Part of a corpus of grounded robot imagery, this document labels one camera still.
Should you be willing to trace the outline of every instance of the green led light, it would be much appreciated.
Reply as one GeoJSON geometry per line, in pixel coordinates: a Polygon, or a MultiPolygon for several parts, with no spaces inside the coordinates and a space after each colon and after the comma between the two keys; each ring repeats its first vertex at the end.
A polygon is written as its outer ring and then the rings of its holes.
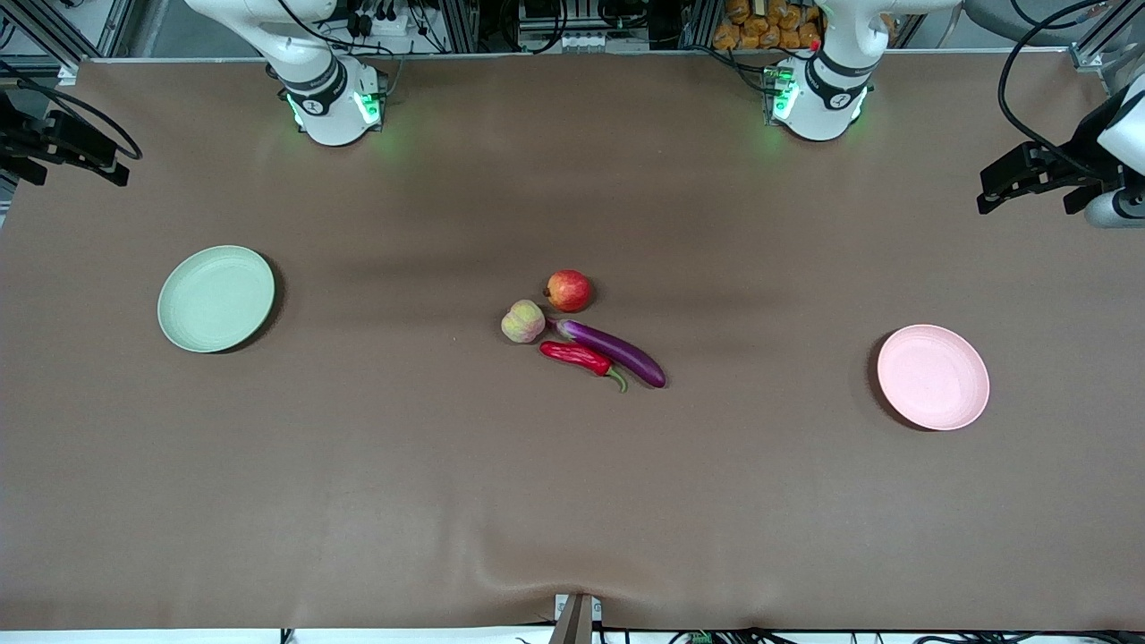
{"type": "Polygon", "coordinates": [[[772,113],[775,118],[787,118],[791,115],[791,107],[795,105],[795,100],[798,97],[799,84],[792,80],[788,83],[783,93],[775,99],[775,108],[772,110],[772,113]]]}
{"type": "Polygon", "coordinates": [[[299,127],[302,127],[302,115],[298,112],[298,104],[294,103],[294,99],[290,94],[286,95],[286,103],[290,104],[290,110],[294,112],[294,123],[297,123],[299,127]]]}
{"type": "Polygon", "coordinates": [[[369,94],[363,96],[362,94],[355,92],[354,102],[357,104],[358,111],[362,112],[362,118],[365,119],[366,123],[378,123],[379,113],[381,111],[378,108],[378,99],[369,94]]]}
{"type": "Polygon", "coordinates": [[[866,97],[867,97],[867,88],[864,87],[863,91],[859,94],[859,97],[855,99],[855,111],[851,112],[851,120],[859,118],[859,115],[862,113],[862,100],[866,97]]]}

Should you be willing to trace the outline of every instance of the plate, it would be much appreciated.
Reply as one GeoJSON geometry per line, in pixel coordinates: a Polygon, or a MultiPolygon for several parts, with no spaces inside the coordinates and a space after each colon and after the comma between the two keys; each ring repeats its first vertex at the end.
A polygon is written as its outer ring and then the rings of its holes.
{"type": "Polygon", "coordinates": [[[195,353],[230,348],[270,315],[275,276],[262,256],[243,246],[214,246],[183,260],[159,292],[159,328],[195,353]]]}
{"type": "Polygon", "coordinates": [[[986,363],[962,336],[933,324],[899,329],[878,353],[878,384],[900,414],[929,430],[960,430],[986,409],[986,363]]]}

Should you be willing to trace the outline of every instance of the green plate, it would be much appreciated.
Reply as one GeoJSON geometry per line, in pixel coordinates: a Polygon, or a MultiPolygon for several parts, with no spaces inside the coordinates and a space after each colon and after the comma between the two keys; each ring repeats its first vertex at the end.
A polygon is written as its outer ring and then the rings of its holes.
{"type": "Polygon", "coordinates": [[[180,348],[213,353],[259,330],[275,300],[275,276],[262,256],[214,246],[183,260],[159,292],[159,328],[180,348]]]}

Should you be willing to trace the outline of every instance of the electrical outlet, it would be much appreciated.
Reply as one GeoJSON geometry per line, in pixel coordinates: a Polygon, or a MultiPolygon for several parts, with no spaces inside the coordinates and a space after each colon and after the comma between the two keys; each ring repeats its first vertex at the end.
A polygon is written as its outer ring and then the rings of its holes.
{"type": "Polygon", "coordinates": [[[402,37],[410,29],[410,15],[400,13],[396,21],[373,21],[373,36],[402,37]]]}

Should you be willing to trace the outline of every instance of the power strip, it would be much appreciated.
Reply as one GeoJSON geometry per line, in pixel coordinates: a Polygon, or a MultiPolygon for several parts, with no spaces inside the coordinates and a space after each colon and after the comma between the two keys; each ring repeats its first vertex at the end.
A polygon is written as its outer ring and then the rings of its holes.
{"type": "Polygon", "coordinates": [[[410,15],[406,13],[397,14],[396,21],[373,21],[373,31],[370,36],[386,36],[386,37],[402,37],[410,29],[410,15]]]}
{"type": "Polygon", "coordinates": [[[561,37],[564,54],[602,54],[608,38],[603,31],[568,31],[561,37]]]}

